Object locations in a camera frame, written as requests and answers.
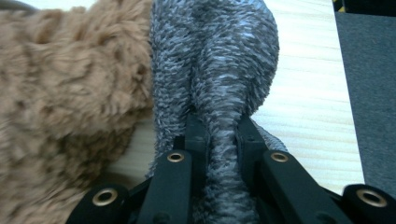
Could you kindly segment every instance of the black plastic part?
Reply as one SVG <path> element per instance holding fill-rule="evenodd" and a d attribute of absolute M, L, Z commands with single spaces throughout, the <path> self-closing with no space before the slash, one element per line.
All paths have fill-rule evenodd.
<path fill-rule="evenodd" d="M 395 0 L 343 0 L 347 13 L 396 17 Z"/>
<path fill-rule="evenodd" d="M 176 161 L 168 160 L 172 155 Z M 138 224 L 191 223 L 191 163 L 190 153 L 184 150 L 169 151 L 158 159 Z"/>
<path fill-rule="evenodd" d="M 95 205 L 93 198 L 102 190 L 111 189 L 117 192 L 117 198 L 108 205 Z M 106 184 L 91 189 L 78 203 L 66 224 L 123 224 L 129 216 L 129 192 L 123 186 Z"/>
<path fill-rule="evenodd" d="M 352 223 L 289 153 L 264 152 L 261 171 L 286 223 Z"/>
<path fill-rule="evenodd" d="M 262 160 L 262 154 L 268 150 L 256 126 L 248 116 L 242 116 L 238 124 L 238 161 L 242 179 L 250 191 L 254 191 L 254 174 Z"/>
<path fill-rule="evenodd" d="M 136 223 L 137 218 L 139 217 L 140 208 L 142 207 L 143 201 L 145 201 L 149 184 L 151 183 L 151 178 L 145 180 L 129 191 L 130 215 L 128 224 Z"/>
<path fill-rule="evenodd" d="M 187 116 L 184 144 L 184 149 L 189 151 L 192 156 L 192 173 L 194 174 L 192 195 L 199 197 L 202 196 L 202 189 L 205 186 L 210 140 L 204 124 L 194 114 Z"/>
<path fill-rule="evenodd" d="M 349 185 L 341 199 L 354 223 L 396 223 L 396 201 L 386 192 L 367 185 Z"/>

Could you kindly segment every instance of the gray knit fabric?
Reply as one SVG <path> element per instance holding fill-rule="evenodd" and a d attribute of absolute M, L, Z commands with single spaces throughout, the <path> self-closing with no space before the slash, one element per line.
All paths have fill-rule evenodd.
<path fill-rule="evenodd" d="M 211 135 L 196 223 L 257 223 L 237 164 L 235 129 L 268 95 L 278 58 L 275 20 L 262 0 L 158 0 L 151 15 L 156 156 L 185 132 L 191 106 Z M 155 162 L 148 176 L 153 175 Z"/>

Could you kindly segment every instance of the light wooden surface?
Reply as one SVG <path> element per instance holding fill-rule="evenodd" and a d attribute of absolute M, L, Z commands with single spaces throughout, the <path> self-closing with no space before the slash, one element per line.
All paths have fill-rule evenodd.
<path fill-rule="evenodd" d="M 40 8 L 94 1 L 24 2 Z M 318 183 L 336 193 L 363 183 L 361 159 L 331 0 L 266 0 L 278 24 L 280 58 L 270 96 L 253 118 L 279 137 Z M 151 120 L 139 123 L 126 154 L 104 179 L 141 182 L 153 156 Z"/>

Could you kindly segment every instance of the brown fluffy fabric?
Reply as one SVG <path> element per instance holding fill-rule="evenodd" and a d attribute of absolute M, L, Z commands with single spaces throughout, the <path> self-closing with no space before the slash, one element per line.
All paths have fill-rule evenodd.
<path fill-rule="evenodd" d="M 0 223 L 65 223 L 150 115 L 150 7 L 0 12 Z"/>

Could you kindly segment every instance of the screw hole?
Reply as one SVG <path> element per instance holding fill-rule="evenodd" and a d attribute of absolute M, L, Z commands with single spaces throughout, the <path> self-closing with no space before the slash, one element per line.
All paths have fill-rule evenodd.
<path fill-rule="evenodd" d="M 274 152 L 273 154 L 271 154 L 271 158 L 274 161 L 279 161 L 279 162 L 285 162 L 289 160 L 289 157 L 287 155 L 280 152 Z"/>
<path fill-rule="evenodd" d="M 92 203 L 96 206 L 106 206 L 116 201 L 118 193 L 114 189 L 102 189 L 93 196 Z"/>
<path fill-rule="evenodd" d="M 184 160 L 184 156 L 180 153 L 172 153 L 168 156 L 168 160 L 171 162 L 180 162 Z"/>
<path fill-rule="evenodd" d="M 374 207 L 385 207 L 387 206 L 387 200 L 379 195 L 377 192 L 369 189 L 359 189 L 357 192 L 359 199 L 364 203 L 368 203 Z"/>

